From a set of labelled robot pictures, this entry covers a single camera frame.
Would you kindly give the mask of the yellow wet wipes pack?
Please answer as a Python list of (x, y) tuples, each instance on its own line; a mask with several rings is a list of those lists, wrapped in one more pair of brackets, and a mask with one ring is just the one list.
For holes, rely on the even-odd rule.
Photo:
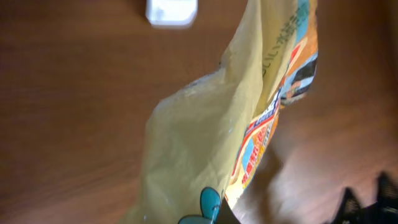
[(162, 100), (146, 126), (141, 191), (123, 223), (217, 223), (251, 183), (280, 110), (318, 57), (316, 0), (249, 1), (219, 69)]

